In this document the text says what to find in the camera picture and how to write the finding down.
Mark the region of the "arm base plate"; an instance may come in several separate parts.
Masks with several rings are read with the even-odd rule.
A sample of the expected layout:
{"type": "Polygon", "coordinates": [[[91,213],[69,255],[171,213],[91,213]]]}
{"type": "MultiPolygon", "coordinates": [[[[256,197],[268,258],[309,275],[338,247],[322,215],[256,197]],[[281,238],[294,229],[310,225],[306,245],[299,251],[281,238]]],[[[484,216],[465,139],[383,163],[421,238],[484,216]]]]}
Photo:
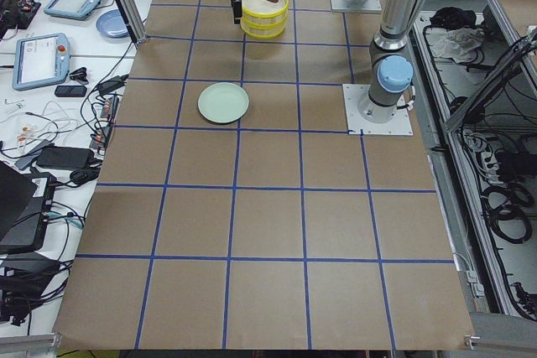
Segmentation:
{"type": "Polygon", "coordinates": [[[331,9],[342,13],[380,14],[380,0],[331,0],[331,9]]]}
{"type": "Polygon", "coordinates": [[[369,98],[370,85],[344,84],[347,132],[351,135],[412,136],[413,129],[401,95],[395,106],[378,106],[369,98]]]}

